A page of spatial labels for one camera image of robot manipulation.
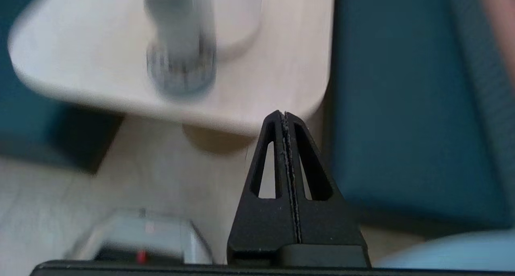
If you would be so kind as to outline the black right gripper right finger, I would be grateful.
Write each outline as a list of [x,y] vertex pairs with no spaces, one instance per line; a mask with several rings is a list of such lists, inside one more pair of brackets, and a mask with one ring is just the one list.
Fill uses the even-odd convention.
[[366,245],[350,209],[327,172],[306,124],[284,115],[289,189],[297,241],[304,245]]

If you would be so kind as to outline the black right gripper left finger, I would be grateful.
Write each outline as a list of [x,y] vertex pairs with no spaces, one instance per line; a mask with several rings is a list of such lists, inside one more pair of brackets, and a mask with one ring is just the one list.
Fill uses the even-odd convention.
[[[274,153],[274,198],[259,196],[269,144]],[[301,178],[293,157],[288,118],[273,111],[262,129],[227,241],[229,265],[273,265],[278,251],[301,241],[296,181]]]

